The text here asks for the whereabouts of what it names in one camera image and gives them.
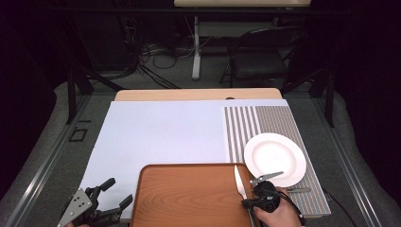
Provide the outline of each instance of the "brown wooden tray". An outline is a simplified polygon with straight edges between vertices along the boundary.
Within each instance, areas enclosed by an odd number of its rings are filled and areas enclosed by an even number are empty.
[[[235,164],[149,165],[140,173],[131,226],[251,226]],[[237,164],[247,196],[251,174]]]

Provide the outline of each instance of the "white plate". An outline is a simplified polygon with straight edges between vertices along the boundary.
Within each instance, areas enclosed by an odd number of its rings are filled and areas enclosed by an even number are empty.
[[[283,174],[269,179],[275,186],[292,186],[299,182],[306,172],[303,152],[292,140],[281,134],[256,135],[245,146],[244,158],[254,177],[283,171]]]

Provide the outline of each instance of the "knife blade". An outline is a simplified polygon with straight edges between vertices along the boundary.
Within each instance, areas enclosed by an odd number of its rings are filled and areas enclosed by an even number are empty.
[[[245,191],[244,184],[242,183],[242,180],[241,180],[241,175],[239,175],[238,167],[236,165],[234,166],[234,175],[235,175],[236,189],[238,190],[239,195],[241,195],[242,198],[244,200],[246,200],[247,193]],[[256,227],[256,221],[254,220],[254,216],[253,216],[251,209],[247,209],[247,211],[248,211],[248,215],[251,220],[251,226]]]

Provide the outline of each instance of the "striped placemat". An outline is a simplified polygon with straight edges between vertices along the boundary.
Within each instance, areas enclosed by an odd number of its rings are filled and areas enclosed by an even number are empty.
[[[224,118],[226,148],[232,163],[245,163],[243,150],[247,142],[259,133],[274,132],[295,142],[306,158],[306,173],[292,187],[309,187],[311,191],[290,196],[305,216],[331,214],[289,106],[224,107]]]

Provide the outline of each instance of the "desk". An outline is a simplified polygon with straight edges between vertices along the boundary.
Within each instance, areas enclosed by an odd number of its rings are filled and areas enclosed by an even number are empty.
[[[184,8],[304,8],[309,7],[310,0],[174,0],[175,7]],[[201,50],[200,36],[222,36],[225,27],[235,26],[237,29],[226,33],[228,37],[238,37],[241,34],[268,26],[267,23],[204,23],[201,24],[198,16],[195,16],[194,22],[194,40],[195,40],[195,56],[194,66],[192,69],[192,79],[200,78],[201,69]]]
[[[305,181],[294,186],[309,186],[312,191],[294,195],[293,199],[306,217],[329,215],[289,106],[280,92],[271,88],[119,92],[107,113],[80,186],[99,185],[114,177],[116,184],[99,197],[98,209],[108,210],[129,194],[135,195],[139,173],[146,165],[243,163],[241,152],[245,143],[241,140],[242,147],[229,145],[227,129],[234,126],[226,124],[224,118],[225,113],[237,107],[261,107],[262,111],[275,114],[272,124],[260,123],[249,136],[271,131],[295,141],[308,166]],[[237,150],[229,151],[228,147]],[[307,183],[311,179],[316,180],[313,185]],[[122,221],[129,222],[131,213],[132,205],[122,214]]]

